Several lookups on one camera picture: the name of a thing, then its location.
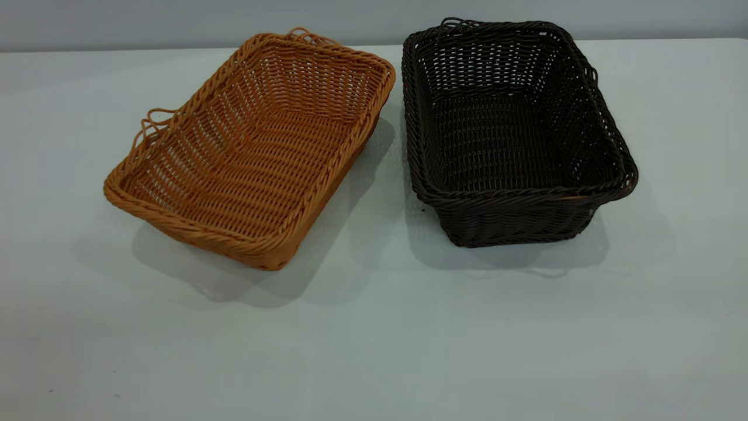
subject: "dark brown wicker basket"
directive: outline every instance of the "dark brown wicker basket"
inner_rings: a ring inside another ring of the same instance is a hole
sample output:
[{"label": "dark brown wicker basket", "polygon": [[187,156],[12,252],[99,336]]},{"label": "dark brown wicker basket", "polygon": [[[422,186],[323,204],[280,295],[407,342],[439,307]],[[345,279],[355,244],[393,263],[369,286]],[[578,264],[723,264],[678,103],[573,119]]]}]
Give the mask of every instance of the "dark brown wicker basket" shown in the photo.
[{"label": "dark brown wicker basket", "polygon": [[408,37],[402,78],[413,190],[458,246],[572,238],[637,184],[597,72],[553,23],[447,18]]}]

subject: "basket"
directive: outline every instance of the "basket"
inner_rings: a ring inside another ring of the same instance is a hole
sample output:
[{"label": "basket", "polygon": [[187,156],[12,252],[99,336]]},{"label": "basket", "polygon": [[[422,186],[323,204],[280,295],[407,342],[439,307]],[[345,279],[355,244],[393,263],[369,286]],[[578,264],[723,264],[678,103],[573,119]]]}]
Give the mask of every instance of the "basket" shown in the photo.
[{"label": "basket", "polygon": [[413,190],[458,246],[572,238],[637,184],[597,72],[553,23],[447,18],[408,37],[402,78]]},{"label": "basket", "polygon": [[181,108],[148,113],[104,193],[175,240],[280,269],[363,150],[394,81],[386,60],[303,28],[258,34]]}]

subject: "white wall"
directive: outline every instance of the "white wall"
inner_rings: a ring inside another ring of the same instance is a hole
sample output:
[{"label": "white wall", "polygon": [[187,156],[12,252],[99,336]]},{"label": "white wall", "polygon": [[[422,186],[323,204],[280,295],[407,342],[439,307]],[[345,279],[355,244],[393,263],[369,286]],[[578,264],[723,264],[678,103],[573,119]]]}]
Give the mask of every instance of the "white wall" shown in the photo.
[{"label": "white wall", "polygon": [[748,37],[748,0],[0,0],[0,51],[235,46],[296,25],[401,43],[445,16],[550,20],[580,39]]}]

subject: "woven basket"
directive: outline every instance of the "woven basket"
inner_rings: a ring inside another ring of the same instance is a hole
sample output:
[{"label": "woven basket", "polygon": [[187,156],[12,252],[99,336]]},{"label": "woven basket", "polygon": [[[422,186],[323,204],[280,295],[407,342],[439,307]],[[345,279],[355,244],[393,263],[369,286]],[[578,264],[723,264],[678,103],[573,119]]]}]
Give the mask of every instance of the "woven basket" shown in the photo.
[{"label": "woven basket", "polygon": [[454,244],[572,238],[636,186],[597,72],[560,27],[447,18],[403,47],[413,190]]},{"label": "woven basket", "polygon": [[394,81],[386,60],[303,28],[258,34],[184,106],[148,113],[104,193],[175,240],[280,269],[363,150]]}]

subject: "tan wicker basket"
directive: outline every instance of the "tan wicker basket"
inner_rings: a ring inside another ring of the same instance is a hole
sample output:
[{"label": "tan wicker basket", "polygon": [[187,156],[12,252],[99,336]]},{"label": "tan wicker basket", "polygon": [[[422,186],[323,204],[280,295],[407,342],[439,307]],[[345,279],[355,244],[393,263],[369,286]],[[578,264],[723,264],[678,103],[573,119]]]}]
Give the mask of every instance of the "tan wicker basket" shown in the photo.
[{"label": "tan wicker basket", "polygon": [[104,193],[175,240],[280,269],[363,150],[394,82],[386,60],[303,28],[258,34],[184,106],[148,113]]}]

